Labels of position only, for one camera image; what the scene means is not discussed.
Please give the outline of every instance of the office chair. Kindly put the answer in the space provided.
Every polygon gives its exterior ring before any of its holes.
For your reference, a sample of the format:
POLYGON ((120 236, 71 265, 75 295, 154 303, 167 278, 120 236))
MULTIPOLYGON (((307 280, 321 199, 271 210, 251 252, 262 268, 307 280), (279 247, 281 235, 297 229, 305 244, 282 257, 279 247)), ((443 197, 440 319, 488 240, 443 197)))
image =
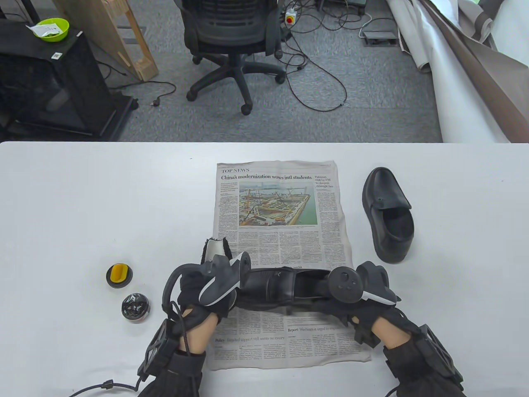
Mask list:
POLYGON ((248 61, 248 56, 264 52, 283 55, 281 49, 280 11, 283 0, 174 0, 182 13, 184 43, 193 55, 193 63, 210 60, 220 67, 191 86, 187 100, 194 101, 198 92, 215 82, 232 77, 244 99, 241 113, 253 108, 245 74, 275 75, 283 84, 284 67, 248 61))

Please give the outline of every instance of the green bowl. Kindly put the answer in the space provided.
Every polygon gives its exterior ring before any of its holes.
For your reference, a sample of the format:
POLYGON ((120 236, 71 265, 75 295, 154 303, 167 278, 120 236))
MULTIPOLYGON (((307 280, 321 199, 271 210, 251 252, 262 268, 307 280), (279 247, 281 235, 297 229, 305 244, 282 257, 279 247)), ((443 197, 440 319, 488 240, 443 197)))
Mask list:
POLYGON ((46 37, 39 37, 39 39, 48 41, 50 43, 55 43, 57 41, 64 40, 64 38, 68 35, 68 30, 70 29, 70 23, 67 20, 63 18, 48 18, 43 21, 40 21, 37 25, 51 25, 52 23, 56 23, 57 26, 61 28, 62 33, 46 37))

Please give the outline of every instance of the yellow lid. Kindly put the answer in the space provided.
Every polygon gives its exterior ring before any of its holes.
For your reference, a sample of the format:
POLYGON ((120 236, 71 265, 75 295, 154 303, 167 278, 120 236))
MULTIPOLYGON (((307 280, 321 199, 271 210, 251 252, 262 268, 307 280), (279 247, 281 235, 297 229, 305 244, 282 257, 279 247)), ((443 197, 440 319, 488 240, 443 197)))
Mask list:
POLYGON ((116 284, 123 283, 126 280, 128 273, 129 267, 126 264, 116 263, 114 266, 112 266, 110 281, 116 284))

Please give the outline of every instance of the white table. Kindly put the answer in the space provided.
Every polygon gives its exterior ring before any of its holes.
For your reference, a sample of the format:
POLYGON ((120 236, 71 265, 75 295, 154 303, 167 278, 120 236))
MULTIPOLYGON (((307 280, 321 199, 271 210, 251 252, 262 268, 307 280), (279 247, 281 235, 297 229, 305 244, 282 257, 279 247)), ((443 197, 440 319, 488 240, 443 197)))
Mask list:
MULTIPOLYGON (((433 328, 469 396, 528 395, 529 146, 46 142, 0 145, 0 394, 134 383, 169 273, 211 235, 216 163, 276 159, 336 161, 355 265, 381 264, 361 191, 374 167, 393 170, 416 226, 405 262, 386 265, 399 307, 433 328), (134 271, 122 290, 105 282, 117 262, 134 271), (142 324, 120 314, 131 292, 151 300, 142 324)), ((367 364, 206 372, 201 393, 382 397, 396 384, 378 349, 367 364)))

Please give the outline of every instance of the construction site photo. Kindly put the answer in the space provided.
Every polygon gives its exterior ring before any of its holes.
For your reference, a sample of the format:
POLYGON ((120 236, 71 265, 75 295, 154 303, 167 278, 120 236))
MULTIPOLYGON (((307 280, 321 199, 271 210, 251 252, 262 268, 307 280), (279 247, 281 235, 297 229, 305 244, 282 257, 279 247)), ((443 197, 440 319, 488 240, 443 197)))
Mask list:
POLYGON ((240 184, 239 226, 317 224, 312 183, 240 184))

